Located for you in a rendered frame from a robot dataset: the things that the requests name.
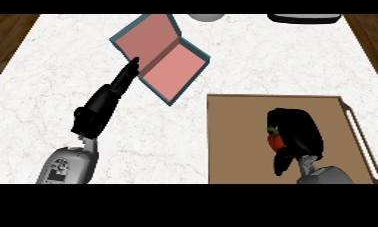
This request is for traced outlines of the red bell pepper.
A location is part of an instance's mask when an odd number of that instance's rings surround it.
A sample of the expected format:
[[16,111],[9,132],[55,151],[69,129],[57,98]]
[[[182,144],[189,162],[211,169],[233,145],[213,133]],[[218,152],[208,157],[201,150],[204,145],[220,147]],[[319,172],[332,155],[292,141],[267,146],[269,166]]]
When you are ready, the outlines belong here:
[[270,148],[273,149],[273,151],[277,151],[280,148],[285,147],[279,130],[275,127],[269,126],[267,127],[267,133],[269,133],[267,143],[269,143]]

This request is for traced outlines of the white round bowl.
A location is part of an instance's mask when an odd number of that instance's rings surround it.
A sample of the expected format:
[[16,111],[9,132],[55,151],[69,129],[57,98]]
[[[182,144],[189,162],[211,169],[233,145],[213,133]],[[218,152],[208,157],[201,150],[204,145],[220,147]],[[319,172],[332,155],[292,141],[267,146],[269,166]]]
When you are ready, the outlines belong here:
[[214,22],[221,19],[224,14],[189,14],[189,16],[199,22]]

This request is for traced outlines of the pink box with teal rim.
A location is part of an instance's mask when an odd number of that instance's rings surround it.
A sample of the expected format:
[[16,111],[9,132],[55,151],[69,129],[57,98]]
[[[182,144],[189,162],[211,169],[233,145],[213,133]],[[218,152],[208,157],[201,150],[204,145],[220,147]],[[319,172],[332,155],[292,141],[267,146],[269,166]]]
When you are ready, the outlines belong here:
[[173,15],[142,14],[109,41],[128,61],[139,58],[139,80],[171,106],[210,64]]

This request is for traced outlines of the brown wooden tray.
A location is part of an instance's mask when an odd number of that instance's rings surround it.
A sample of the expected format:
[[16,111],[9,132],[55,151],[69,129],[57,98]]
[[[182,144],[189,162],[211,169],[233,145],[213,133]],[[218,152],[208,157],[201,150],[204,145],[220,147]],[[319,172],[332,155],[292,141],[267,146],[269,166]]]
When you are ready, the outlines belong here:
[[354,112],[338,96],[208,96],[208,181],[223,184],[297,182],[297,164],[282,175],[273,172],[267,112],[277,107],[307,111],[314,120],[325,145],[323,159],[316,165],[340,167],[357,184],[378,184],[378,162]]

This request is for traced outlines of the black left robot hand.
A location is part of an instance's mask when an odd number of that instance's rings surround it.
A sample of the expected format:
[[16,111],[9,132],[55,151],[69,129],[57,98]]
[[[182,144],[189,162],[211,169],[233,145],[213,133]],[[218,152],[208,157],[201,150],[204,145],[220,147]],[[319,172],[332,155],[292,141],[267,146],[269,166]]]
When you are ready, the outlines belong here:
[[121,69],[114,81],[97,89],[86,105],[75,109],[71,132],[80,137],[94,139],[100,135],[112,117],[118,101],[137,74],[139,58],[134,57]]

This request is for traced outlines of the black flat appliance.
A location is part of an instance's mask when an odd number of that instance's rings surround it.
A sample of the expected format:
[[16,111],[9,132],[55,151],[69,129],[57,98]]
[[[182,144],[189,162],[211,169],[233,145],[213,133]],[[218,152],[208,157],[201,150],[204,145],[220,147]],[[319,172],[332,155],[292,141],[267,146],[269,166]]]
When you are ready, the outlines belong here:
[[340,14],[269,14],[269,19],[279,23],[289,24],[332,24],[341,15]]

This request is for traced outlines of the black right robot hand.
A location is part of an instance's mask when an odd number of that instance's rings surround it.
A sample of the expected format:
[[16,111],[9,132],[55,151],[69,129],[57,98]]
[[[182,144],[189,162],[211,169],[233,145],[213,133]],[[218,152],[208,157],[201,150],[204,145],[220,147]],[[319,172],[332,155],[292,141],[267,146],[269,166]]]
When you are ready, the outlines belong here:
[[275,151],[273,171],[277,176],[288,170],[292,160],[304,155],[323,157],[323,139],[310,114],[300,109],[276,108],[267,112],[267,127],[279,130],[285,147]]

